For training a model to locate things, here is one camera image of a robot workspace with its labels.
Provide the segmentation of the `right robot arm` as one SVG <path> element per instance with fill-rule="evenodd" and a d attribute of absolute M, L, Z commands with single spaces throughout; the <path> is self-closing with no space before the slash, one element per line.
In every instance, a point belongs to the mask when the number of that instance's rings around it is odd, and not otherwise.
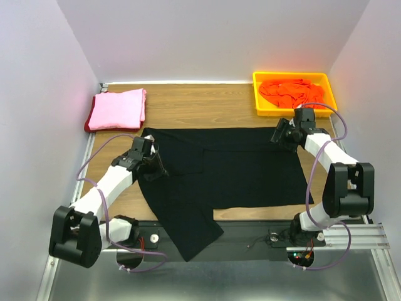
<path fill-rule="evenodd" d="M 312 108 L 295 109 L 291 120 L 281 118 L 271 142 L 289 151 L 302 147 L 314 156 L 313 164 L 327 172 L 321 203 L 314 207 L 307 204 L 305 211 L 291 221 L 286 235 L 290 246 L 311 245 L 323 239 L 324 230 L 373 211 L 374 167 L 349 156 L 337 145 L 336 138 L 317 127 Z"/>

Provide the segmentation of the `black t-shirt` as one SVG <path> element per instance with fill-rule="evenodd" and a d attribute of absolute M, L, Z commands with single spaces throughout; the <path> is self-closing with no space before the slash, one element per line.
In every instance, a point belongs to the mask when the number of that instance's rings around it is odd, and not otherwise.
<path fill-rule="evenodd" d="M 223 233 L 214 211 L 312 203 L 296 153 L 271 142 L 274 129 L 147 127 L 167 174 L 138 180 L 141 192 L 185 261 Z"/>

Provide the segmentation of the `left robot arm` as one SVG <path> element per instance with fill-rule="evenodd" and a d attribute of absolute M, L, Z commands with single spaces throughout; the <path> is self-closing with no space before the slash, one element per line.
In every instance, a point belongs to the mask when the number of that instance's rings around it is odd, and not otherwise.
<path fill-rule="evenodd" d="M 91 189 L 69 206 L 60 206 L 53 215 L 49 255 L 81 267 L 90 268 L 102 250 L 111 246 L 145 256 L 167 256 L 145 249 L 138 221 L 128 216 L 110 217 L 108 209 L 136 181 L 154 180 L 167 175 L 159 148 L 152 135 L 134 137 L 132 146 L 112 160 L 103 177 L 95 182 L 77 175 L 77 181 L 88 182 Z"/>

